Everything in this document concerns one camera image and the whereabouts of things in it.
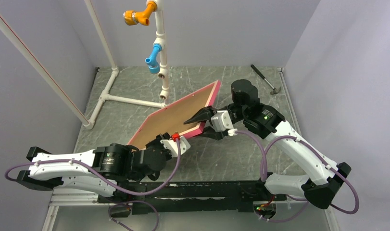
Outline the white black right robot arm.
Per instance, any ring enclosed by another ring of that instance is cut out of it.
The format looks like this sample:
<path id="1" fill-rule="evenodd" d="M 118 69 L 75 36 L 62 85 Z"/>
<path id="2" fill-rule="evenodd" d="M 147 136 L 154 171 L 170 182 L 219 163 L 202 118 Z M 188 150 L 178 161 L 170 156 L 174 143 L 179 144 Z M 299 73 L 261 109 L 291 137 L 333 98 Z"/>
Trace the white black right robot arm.
<path id="1" fill-rule="evenodd" d="M 255 142 L 266 140 L 269 147 L 277 146 L 303 169 L 301 176 L 269 173 L 266 160 L 269 149 L 261 148 L 262 183 L 256 186 L 260 199 L 285 194 L 300 197 L 320 209 L 332 206 L 337 192 L 348 182 L 351 167 L 329 159 L 312 147 L 277 109 L 260 102 L 258 89 L 250 81 L 234 81 L 231 96 L 231 104 L 221 109 L 201 108 L 187 123 L 209 122 L 210 126 L 201 135 L 215 140 L 238 134 L 249 135 Z"/>

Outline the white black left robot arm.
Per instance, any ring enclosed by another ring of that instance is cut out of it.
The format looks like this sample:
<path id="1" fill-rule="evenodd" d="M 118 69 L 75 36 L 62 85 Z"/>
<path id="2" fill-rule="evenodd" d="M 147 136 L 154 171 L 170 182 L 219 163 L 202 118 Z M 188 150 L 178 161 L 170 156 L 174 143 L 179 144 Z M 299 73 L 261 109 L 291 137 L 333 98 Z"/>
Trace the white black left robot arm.
<path id="1" fill-rule="evenodd" d="M 137 192 L 128 188 L 130 181 L 140 182 L 145 177 L 157 180 L 167 161 L 172 158 L 180 161 L 181 147 L 177 134 L 168 133 L 158 135 L 144 149 L 112 143 L 81 153 L 51 154 L 31 147 L 26 156 L 28 163 L 22 165 L 28 169 L 11 178 L 9 173 L 14 169 L 11 167 L 5 178 L 36 191 L 72 188 L 123 202 L 129 195 L 150 195 L 167 185 L 174 172 L 153 190 Z"/>

